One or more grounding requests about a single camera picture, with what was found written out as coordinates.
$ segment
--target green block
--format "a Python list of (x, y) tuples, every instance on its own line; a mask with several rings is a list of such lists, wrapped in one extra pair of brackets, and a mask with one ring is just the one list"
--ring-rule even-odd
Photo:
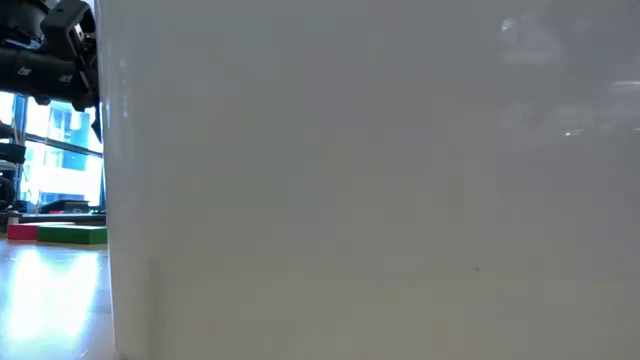
[(65, 244), (106, 244), (105, 226), (51, 225), (38, 229), (38, 241)]

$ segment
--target black equipment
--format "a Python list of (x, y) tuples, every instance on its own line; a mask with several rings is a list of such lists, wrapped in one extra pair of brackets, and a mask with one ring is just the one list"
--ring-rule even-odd
[(95, 19), (80, 0), (0, 0), (0, 90), (40, 105), (99, 102)]

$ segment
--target metal frame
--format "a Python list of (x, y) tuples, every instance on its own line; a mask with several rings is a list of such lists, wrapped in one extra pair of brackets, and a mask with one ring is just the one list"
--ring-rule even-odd
[[(27, 111), (28, 111), (27, 98), (25, 96), (16, 94), (13, 100), (13, 117), (15, 119), (16, 126), (18, 127), (18, 136), (20, 137), (20, 139), (23, 139), (24, 141), (32, 141), (32, 142), (44, 144), (45, 143), (44, 137), (27, 133), (26, 131)], [(100, 113), (99, 109), (96, 109), (96, 116), (99, 116), (98, 115), (99, 113)], [(83, 154), (87, 156), (95, 156), (95, 157), (104, 159), (104, 156), (102, 153), (89, 150), (88, 148), (84, 148), (82, 146), (77, 146), (77, 145), (73, 145), (73, 144), (69, 144), (69, 143), (65, 143), (65, 142), (53, 140), (53, 139), (47, 139), (46, 143), (48, 146), (51, 146), (54, 148), (67, 150), (67, 151), (71, 151), (74, 153)], [(98, 209), (104, 210), (106, 208), (106, 196), (105, 196), (105, 186), (104, 186), (104, 161), (102, 163), (101, 179), (102, 180), (100, 181), (100, 204), (98, 205)], [(18, 171), (16, 171), (16, 178), (15, 178), (16, 194), (20, 193), (21, 180), (22, 180), (22, 166), (18, 167)]]

